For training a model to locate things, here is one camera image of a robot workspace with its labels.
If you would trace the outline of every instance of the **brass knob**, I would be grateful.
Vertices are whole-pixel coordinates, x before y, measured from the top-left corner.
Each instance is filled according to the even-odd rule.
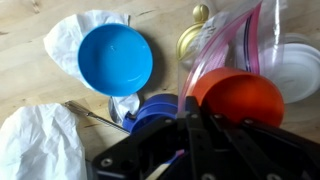
[[[177,43],[177,58],[179,60],[194,38],[198,35],[203,24],[208,20],[208,17],[209,9],[206,5],[199,4],[193,9],[194,24],[180,36]]]

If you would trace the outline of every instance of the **wood grain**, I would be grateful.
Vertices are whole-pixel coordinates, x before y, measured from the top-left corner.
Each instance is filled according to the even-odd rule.
[[[217,0],[221,10],[231,1]],[[108,97],[85,88],[66,75],[47,55],[43,37],[66,16],[91,9],[110,10],[131,16],[130,26],[146,38],[153,52],[154,71],[140,94],[177,93],[175,46],[180,34],[193,24],[197,0],[38,0],[35,13],[30,0],[0,1],[0,126],[19,107],[76,100],[98,115],[110,119]],[[320,38],[318,0],[289,0],[287,31]],[[281,126],[320,142],[319,93],[286,106]],[[88,118],[81,118],[79,135],[92,158],[126,135]]]

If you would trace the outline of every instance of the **screw hole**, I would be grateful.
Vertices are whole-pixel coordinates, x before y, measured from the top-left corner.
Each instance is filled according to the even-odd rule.
[[[171,119],[166,119],[164,122],[167,123],[167,124],[170,124],[170,123],[172,123],[172,120]]]
[[[201,180],[215,180],[216,178],[212,174],[204,174],[201,177]]]
[[[101,161],[101,166],[108,167],[108,166],[111,166],[112,163],[113,163],[113,161],[111,158],[105,158]]]
[[[197,119],[197,118],[198,118],[198,115],[197,115],[197,114],[192,114],[191,117],[192,117],[193,119]]]
[[[246,119],[246,120],[244,120],[244,122],[247,123],[247,124],[252,124],[253,123],[253,121],[251,119]]]
[[[277,174],[270,173],[267,175],[267,180],[282,180],[282,178]]]
[[[223,118],[222,114],[215,114],[215,115],[213,115],[213,117],[216,118],[216,119],[222,119]]]

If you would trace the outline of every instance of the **ziplock bag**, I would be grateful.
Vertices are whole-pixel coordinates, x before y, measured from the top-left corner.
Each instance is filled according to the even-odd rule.
[[[246,0],[207,21],[179,63],[179,111],[199,78],[225,66],[230,46],[235,47],[232,59],[236,67],[269,76],[268,72],[282,61],[279,19],[280,11],[286,5],[283,2]],[[269,22],[258,28],[264,18]],[[266,49],[272,50],[272,57],[268,53],[268,60],[264,53]]]

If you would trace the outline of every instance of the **metal utensil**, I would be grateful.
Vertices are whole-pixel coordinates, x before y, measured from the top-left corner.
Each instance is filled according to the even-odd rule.
[[[116,108],[114,107],[114,103],[113,103],[113,98],[112,97],[109,98],[108,109],[109,109],[109,114],[110,114],[111,120],[116,124],[121,124],[122,120],[119,117],[119,114],[118,114]]]
[[[67,101],[64,103],[64,105],[73,113],[82,114],[84,116],[95,118],[96,120],[98,120],[104,124],[107,124],[111,127],[114,127],[116,129],[118,129],[119,131],[122,131],[126,134],[129,134],[129,132],[127,130],[125,130],[124,128],[122,128],[121,126],[118,126],[118,125],[94,114],[93,112],[89,111],[88,109],[86,109],[85,107],[81,106],[80,104],[78,104],[74,101]]]

